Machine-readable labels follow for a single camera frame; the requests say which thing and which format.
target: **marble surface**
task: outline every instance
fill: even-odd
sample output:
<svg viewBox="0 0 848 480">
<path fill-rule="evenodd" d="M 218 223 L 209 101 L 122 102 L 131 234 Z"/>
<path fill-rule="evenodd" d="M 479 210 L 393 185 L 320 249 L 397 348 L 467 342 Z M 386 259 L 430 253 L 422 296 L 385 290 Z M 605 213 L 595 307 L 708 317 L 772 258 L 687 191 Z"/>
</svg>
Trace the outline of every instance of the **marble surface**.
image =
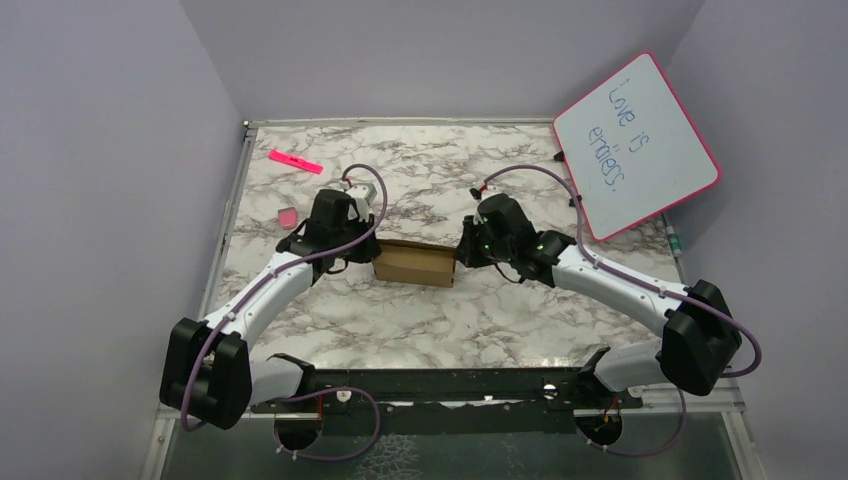
<svg viewBox="0 0 848 480">
<path fill-rule="evenodd" d="M 313 175 L 272 162 L 272 148 L 320 163 L 324 172 Z M 462 217 L 476 205 L 468 188 L 512 164 L 543 164 L 565 175 L 562 165 L 550 160 L 557 151 L 547 126 L 261 128 L 229 239 L 218 305 L 265 266 L 287 235 L 277 223 L 277 210 L 294 206 L 304 218 L 316 191 L 335 188 L 347 165 L 372 165 L 386 180 L 389 208 L 378 238 L 455 246 Z M 373 181 L 369 175 L 351 173 L 360 182 Z M 537 229 L 574 235 L 575 211 L 550 178 L 512 172 L 496 183 L 520 202 Z M 631 268 L 678 280 L 659 220 L 592 248 Z M 505 271 L 515 275 L 509 267 Z M 457 265 L 454 287 L 436 288 L 378 281 L 370 265 L 351 265 L 292 302 L 251 357 L 285 352 L 319 367 L 568 366 L 580 364 L 599 346 L 649 338 L 647 329 L 588 297 L 533 282 L 514 285 L 493 268 Z"/>
</svg>

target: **pink highlighter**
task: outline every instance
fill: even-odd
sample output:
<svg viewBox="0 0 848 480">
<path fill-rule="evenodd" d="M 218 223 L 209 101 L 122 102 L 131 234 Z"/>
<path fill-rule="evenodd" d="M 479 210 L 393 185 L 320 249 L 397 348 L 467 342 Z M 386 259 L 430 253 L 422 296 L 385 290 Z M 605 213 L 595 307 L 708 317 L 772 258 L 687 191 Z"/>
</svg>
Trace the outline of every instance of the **pink highlighter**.
<svg viewBox="0 0 848 480">
<path fill-rule="evenodd" d="M 301 170 L 306 170 L 307 172 L 311 172 L 316 175 L 324 171 L 324 167 L 318 165 L 317 163 L 312 163 L 300 157 L 295 157 L 294 155 L 278 152 L 276 150 L 271 150 L 271 152 L 268 153 L 268 158 L 274 160 L 275 162 L 285 163 L 286 165 L 291 165 L 292 167 L 297 167 Z"/>
</svg>

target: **white wall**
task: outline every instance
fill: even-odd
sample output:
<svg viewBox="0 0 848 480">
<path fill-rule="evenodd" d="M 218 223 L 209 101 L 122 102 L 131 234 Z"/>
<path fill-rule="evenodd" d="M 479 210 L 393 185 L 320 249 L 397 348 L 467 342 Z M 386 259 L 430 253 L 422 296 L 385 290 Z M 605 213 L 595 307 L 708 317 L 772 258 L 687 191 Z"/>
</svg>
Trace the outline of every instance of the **white wall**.
<svg viewBox="0 0 848 480">
<path fill-rule="evenodd" d="M 3 2 L 0 478 L 134 478 L 241 121 L 177 0 Z"/>
<path fill-rule="evenodd" d="M 848 2 L 707 0 L 669 73 L 724 169 L 672 219 L 690 280 L 762 341 L 741 380 L 772 479 L 845 478 Z"/>
<path fill-rule="evenodd" d="M 703 0 L 182 0 L 242 116 L 548 116 Z"/>
</svg>

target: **brown box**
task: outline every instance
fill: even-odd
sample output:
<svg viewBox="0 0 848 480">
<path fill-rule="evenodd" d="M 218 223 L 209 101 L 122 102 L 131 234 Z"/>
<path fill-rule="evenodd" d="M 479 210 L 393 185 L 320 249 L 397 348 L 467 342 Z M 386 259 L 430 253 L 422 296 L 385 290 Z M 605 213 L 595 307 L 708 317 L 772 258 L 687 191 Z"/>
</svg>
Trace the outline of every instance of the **brown box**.
<svg viewBox="0 0 848 480">
<path fill-rule="evenodd" d="M 374 259 L 378 280 L 452 287 L 454 249 L 407 240 L 380 240 L 383 253 Z"/>
</svg>

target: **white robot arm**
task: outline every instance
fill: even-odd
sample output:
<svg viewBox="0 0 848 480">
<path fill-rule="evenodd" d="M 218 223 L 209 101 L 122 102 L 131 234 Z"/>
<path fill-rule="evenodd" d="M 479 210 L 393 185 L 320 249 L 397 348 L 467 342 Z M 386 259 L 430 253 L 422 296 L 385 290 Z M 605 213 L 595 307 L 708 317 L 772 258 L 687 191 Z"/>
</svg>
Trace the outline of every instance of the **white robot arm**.
<svg viewBox="0 0 848 480">
<path fill-rule="evenodd" d="M 374 222 L 370 213 L 374 197 L 375 190 L 369 186 L 347 192 L 322 190 L 310 218 L 301 225 L 306 227 L 305 232 L 301 234 L 299 227 L 282 240 L 268 265 L 244 290 L 201 322 L 181 320 L 171 334 L 160 400 L 181 407 L 187 384 L 192 383 L 187 379 L 200 346 L 222 323 L 223 328 L 218 329 L 212 343 L 214 362 L 201 368 L 190 388 L 191 415 L 226 429 L 238 421 L 248 405 L 292 397 L 303 393 L 304 388 L 312 388 L 304 387 L 304 372 L 314 370 L 305 362 L 286 355 L 249 362 L 248 352 L 292 299 L 322 275 L 333 273 L 337 259 L 368 263 L 380 254 L 372 235 L 352 250 L 284 268 L 295 260 L 337 249 L 362 236 Z M 709 313 L 663 293 L 692 296 L 728 313 L 718 288 L 704 281 L 694 287 L 661 281 L 595 253 L 586 255 L 575 245 L 572 237 L 562 233 L 537 232 L 515 200 L 497 194 L 482 201 L 476 214 L 463 220 L 456 259 L 469 268 L 509 263 L 524 279 L 592 297 L 659 337 L 627 348 L 597 352 L 578 374 L 578 388 L 582 390 L 577 396 L 597 401 L 630 386 L 667 382 L 689 393 L 707 395 L 739 348 L 739 332 Z M 599 262 L 643 282 L 658 284 L 660 293 L 598 268 Z M 445 392 L 444 398 L 453 397 L 453 393 Z M 439 394 L 431 398 L 438 401 Z"/>
</svg>

